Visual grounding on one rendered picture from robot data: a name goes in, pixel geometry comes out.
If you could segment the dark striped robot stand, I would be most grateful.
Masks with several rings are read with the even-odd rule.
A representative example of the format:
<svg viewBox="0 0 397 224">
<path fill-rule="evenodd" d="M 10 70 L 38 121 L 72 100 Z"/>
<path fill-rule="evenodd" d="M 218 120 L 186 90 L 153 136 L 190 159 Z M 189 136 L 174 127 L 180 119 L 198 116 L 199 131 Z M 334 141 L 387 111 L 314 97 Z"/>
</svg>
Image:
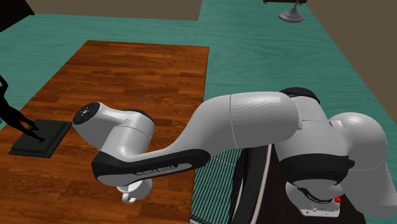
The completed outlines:
<svg viewBox="0 0 397 224">
<path fill-rule="evenodd" d="M 285 184 L 273 147 L 224 152 L 195 171 L 190 224 L 366 224 L 346 196 L 336 218 L 304 216 Z"/>
</svg>

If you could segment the brown wooden table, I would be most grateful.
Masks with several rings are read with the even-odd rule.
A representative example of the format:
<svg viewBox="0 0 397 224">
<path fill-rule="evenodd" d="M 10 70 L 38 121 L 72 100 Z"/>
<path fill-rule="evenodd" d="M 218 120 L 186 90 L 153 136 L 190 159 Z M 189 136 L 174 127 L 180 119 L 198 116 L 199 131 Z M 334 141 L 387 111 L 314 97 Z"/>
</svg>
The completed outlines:
<svg viewBox="0 0 397 224">
<path fill-rule="evenodd" d="M 141 109 L 155 122 L 150 150 L 181 133 L 203 101 L 208 48 L 86 41 L 21 109 L 71 121 L 89 102 Z M 92 174 L 96 149 L 70 129 L 50 158 L 10 155 L 19 131 L 0 130 L 0 224 L 190 224 L 194 172 L 156 178 L 126 205 Z"/>
</svg>

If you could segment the white mug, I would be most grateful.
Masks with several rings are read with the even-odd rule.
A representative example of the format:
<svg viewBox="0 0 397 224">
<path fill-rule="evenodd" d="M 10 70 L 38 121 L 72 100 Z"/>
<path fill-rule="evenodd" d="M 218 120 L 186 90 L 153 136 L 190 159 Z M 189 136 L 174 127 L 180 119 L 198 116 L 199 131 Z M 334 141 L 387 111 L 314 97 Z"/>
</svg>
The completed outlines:
<svg viewBox="0 0 397 224">
<path fill-rule="evenodd" d="M 122 193 L 122 202 L 124 204 L 133 204 L 135 201 L 145 198 L 150 193 L 152 186 L 152 180 L 145 179 L 126 186 L 117 186 L 116 188 Z"/>
</svg>

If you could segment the grey floor lamp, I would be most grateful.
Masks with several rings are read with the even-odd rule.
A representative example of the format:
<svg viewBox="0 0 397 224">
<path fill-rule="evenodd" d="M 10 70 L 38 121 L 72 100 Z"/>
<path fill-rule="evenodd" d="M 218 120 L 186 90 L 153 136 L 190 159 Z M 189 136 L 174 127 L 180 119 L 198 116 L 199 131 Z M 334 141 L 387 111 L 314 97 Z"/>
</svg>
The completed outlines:
<svg viewBox="0 0 397 224">
<path fill-rule="evenodd" d="M 292 7 L 290 10 L 280 12 L 279 18 L 289 23 L 302 22 L 304 20 L 304 17 L 297 10 L 297 6 L 299 4 L 300 4 L 300 0 L 296 0 L 294 7 Z"/>
</svg>

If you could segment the black figure on dark base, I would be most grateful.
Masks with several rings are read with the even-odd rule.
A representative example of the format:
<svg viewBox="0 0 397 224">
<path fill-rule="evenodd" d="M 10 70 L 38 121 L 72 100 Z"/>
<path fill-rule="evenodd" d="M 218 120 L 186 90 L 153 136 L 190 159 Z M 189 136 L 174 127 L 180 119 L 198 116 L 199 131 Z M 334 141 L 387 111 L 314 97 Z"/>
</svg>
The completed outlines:
<svg viewBox="0 0 397 224">
<path fill-rule="evenodd" d="M 23 133 L 11 147 L 9 154 L 50 158 L 71 128 L 72 123 L 28 119 L 19 110 L 11 107 L 5 99 L 4 95 L 9 85 L 1 75 L 0 83 L 0 123 L 5 122 Z"/>
</svg>

